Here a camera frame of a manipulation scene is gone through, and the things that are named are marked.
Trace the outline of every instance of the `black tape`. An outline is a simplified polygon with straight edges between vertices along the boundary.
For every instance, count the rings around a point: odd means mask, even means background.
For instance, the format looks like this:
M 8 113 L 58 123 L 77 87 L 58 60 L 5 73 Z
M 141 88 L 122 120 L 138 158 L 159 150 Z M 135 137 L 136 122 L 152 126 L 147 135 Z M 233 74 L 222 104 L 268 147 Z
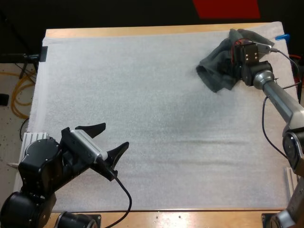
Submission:
M 43 63 L 47 60 L 47 54 L 48 54 L 48 47 L 47 46 L 43 46 L 41 49 L 41 53 L 40 53 L 40 63 Z

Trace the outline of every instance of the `black cable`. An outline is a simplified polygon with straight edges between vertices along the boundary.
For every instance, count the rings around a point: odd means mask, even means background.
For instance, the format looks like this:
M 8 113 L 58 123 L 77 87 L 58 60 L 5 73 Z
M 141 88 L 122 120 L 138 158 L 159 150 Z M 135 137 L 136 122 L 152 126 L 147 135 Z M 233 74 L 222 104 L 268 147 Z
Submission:
M 15 63 L 15 65 L 16 65 L 17 67 L 19 67 L 21 70 L 23 70 L 23 68 L 20 67 L 17 63 Z M 30 76 L 29 74 L 27 74 L 26 71 L 28 71 L 29 73 L 32 73 L 32 72 L 30 72 L 30 71 L 27 70 L 27 69 L 25 69 L 25 71 L 24 71 L 24 73 L 28 76 L 29 80 L 31 80 L 32 83 L 36 84 L 36 82 L 35 82 L 33 79 L 31 79 L 31 77 L 33 77 L 34 79 L 36 79 L 36 78 L 35 78 L 34 76 Z
M 20 68 L 22 70 L 22 67 L 20 67 L 17 63 L 14 63 L 18 68 Z
M 283 152 L 280 151 L 280 150 L 279 150 L 279 149 L 278 149 L 278 148 L 269 140 L 269 138 L 267 137 L 267 134 L 266 134 L 266 132 L 265 132 L 265 127 L 264 127 L 264 116 L 265 116 L 265 104 L 266 104 L 266 100 L 267 100 L 267 99 L 268 99 L 268 97 L 265 97 L 264 102 L 263 102 L 263 108 L 262 108 L 262 130 L 263 130 L 263 134 L 264 134 L 266 140 L 269 142 L 269 144 L 272 145 L 272 147 L 275 148 L 275 149 L 276 149 L 281 155 L 283 155 L 286 159 L 288 159 L 287 156 L 286 156 L 285 154 L 283 154 Z
M 277 53 L 282 54 L 282 55 L 283 55 L 284 57 L 286 57 L 291 63 L 294 64 L 294 66 L 295 66 L 295 68 L 296 68 L 296 70 L 297 70 L 297 74 L 296 74 L 296 75 L 297 75 L 298 78 L 299 78 L 299 82 L 296 83 L 296 84 L 294 84 L 294 85 L 290 85 L 290 87 L 293 87 L 293 86 L 295 86 L 295 85 L 299 85 L 299 86 L 298 86 L 298 91 L 297 91 L 298 93 L 297 93 L 297 95 L 298 95 L 298 100 L 299 100 L 299 102 L 300 102 L 300 101 L 301 101 L 301 95 L 302 95 L 303 75 L 301 75 L 299 66 L 297 65 L 296 62 L 294 62 L 289 56 L 285 55 L 282 51 L 280 51 L 280 50 L 278 50 L 278 49 L 276 49 L 276 48 L 271 48 L 270 51 L 271 51 L 271 52 L 277 52 Z
M 29 118 L 27 118 L 27 119 L 25 119 L 25 121 L 23 121 L 23 123 L 21 124 L 20 130 L 19 130 L 19 137 L 20 137 L 21 142 L 23 141 L 22 136 L 21 136 L 22 128 L 28 120 L 29 120 Z
M 130 193 L 128 192 L 128 190 L 124 187 L 124 185 L 120 182 L 120 180 L 114 175 L 115 180 L 117 181 L 117 183 L 120 185 L 120 187 L 124 190 L 124 192 L 127 194 L 128 198 L 129 198 L 129 207 L 128 210 L 125 212 L 125 214 L 118 219 L 116 222 L 112 223 L 111 225 L 105 227 L 105 228 L 110 228 L 115 226 L 116 224 L 120 223 L 125 217 L 127 217 L 127 215 L 129 214 L 129 212 L 131 211 L 131 206 L 132 206 L 132 198 Z

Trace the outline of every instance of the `wooden frame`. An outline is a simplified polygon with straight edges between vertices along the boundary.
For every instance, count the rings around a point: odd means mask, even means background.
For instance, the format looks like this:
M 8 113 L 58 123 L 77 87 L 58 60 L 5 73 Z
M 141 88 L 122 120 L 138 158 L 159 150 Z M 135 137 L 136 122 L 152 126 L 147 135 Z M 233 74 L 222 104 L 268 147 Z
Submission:
M 68 28 L 48 29 L 47 38 L 89 38 L 136 35 L 159 35 L 190 32 L 208 32 L 247 29 L 267 23 L 188 25 L 130 28 Z M 162 211 L 132 211 L 116 228 L 261 228 L 262 213 L 277 213 L 282 209 L 177 209 Z M 118 220 L 124 212 L 97 212 L 102 227 Z M 46 228 L 53 228 L 58 218 L 53 213 Z

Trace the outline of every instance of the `cloth fold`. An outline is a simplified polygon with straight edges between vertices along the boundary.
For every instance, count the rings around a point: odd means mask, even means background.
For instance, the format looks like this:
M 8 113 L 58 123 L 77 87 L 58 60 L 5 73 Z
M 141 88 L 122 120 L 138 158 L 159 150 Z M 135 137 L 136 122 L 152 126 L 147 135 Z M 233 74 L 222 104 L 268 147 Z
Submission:
M 274 43 L 267 38 L 245 29 L 231 29 L 228 38 L 214 49 L 196 67 L 197 73 L 206 86 L 213 92 L 222 88 L 231 90 L 239 78 L 231 73 L 231 47 L 239 39 L 246 38 L 256 43 L 273 46 Z

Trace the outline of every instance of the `floor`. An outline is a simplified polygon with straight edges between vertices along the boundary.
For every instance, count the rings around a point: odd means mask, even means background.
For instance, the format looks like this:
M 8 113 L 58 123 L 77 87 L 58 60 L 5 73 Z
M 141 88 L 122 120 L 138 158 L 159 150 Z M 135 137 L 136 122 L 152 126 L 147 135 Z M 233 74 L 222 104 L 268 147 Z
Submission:
M 15 64 L 0 64 L 0 72 L 11 72 L 19 74 L 21 69 Z M 11 94 L 18 82 L 16 76 L 0 75 L 0 93 L 9 94 L 9 105 L 0 106 L 0 208 L 4 200 L 12 193 L 17 170 L 8 166 L 9 162 L 18 162 L 22 142 L 19 137 L 19 130 L 24 119 L 15 116 L 10 109 Z M 22 103 L 29 102 L 33 97 L 34 87 L 26 88 L 18 96 Z M 21 107 L 22 113 L 29 115 L 30 106 Z

